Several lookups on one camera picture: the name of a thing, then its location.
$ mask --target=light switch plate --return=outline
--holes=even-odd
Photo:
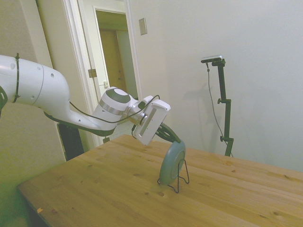
[[[145,18],[139,20],[139,26],[141,35],[147,34]]]

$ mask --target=black cable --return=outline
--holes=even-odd
[[[71,101],[70,101],[70,104],[71,104],[76,110],[78,110],[81,114],[84,114],[84,115],[86,115],[86,116],[88,116],[88,117],[92,117],[92,118],[95,118],[95,119],[98,119],[98,120],[101,120],[101,121],[104,121],[104,122],[107,122],[107,123],[118,123],[118,122],[124,121],[125,119],[128,119],[128,118],[130,118],[130,117],[132,117],[132,116],[134,116],[134,115],[140,113],[140,112],[143,111],[144,109],[146,109],[146,108],[148,107],[148,105],[149,105],[156,97],[158,97],[158,98],[160,99],[160,96],[159,96],[159,95],[154,96],[154,97],[151,99],[151,101],[149,101],[149,102],[145,105],[145,107],[144,107],[142,110],[139,110],[139,111],[135,112],[134,114],[129,115],[128,117],[123,118],[123,119],[120,119],[119,121],[115,121],[115,122],[110,122],[110,121],[107,121],[107,120],[104,120],[104,119],[101,119],[101,118],[98,118],[98,117],[89,115],[89,114],[87,114],[87,113],[81,111],[80,109],[78,109]]]
[[[135,128],[136,128],[136,125],[134,124],[134,125],[133,125],[133,128],[132,128],[132,137],[134,137],[135,139],[137,139],[137,138],[133,135],[133,131],[134,131]]]
[[[206,63],[206,66],[207,66],[207,73],[208,73],[208,90],[209,90],[210,99],[212,100],[214,119],[216,120],[216,123],[217,123],[217,125],[218,125],[218,128],[219,128],[219,130],[220,130],[220,132],[221,132],[222,138],[224,138],[223,132],[222,132],[220,126],[219,126],[219,123],[218,123],[218,121],[217,121],[216,114],[215,114],[215,112],[214,112],[214,101],[213,101],[213,97],[212,97],[212,92],[210,91],[210,84],[209,84],[209,71],[210,71],[210,70],[209,70],[209,68],[208,68],[208,63]]]

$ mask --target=white wall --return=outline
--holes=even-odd
[[[222,54],[234,156],[303,171],[301,1],[129,1],[143,96],[171,105],[166,121],[188,147],[224,154],[200,63]],[[210,82],[224,127],[215,67]]]

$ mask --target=wooden table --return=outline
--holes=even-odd
[[[157,184],[169,146],[124,135],[18,188],[52,227],[303,226],[303,173],[187,149],[176,194]]]

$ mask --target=metal ring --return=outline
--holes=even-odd
[[[110,112],[111,114],[121,116],[121,115],[124,113],[124,111],[117,110],[117,109],[115,109],[115,108],[113,108],[113,107],[107,105],[105,102],[103,102],[102,99],[100,99],[99,104],[100,104],[100,106],[101,106],[103,109],[105,109],[106,111]]]

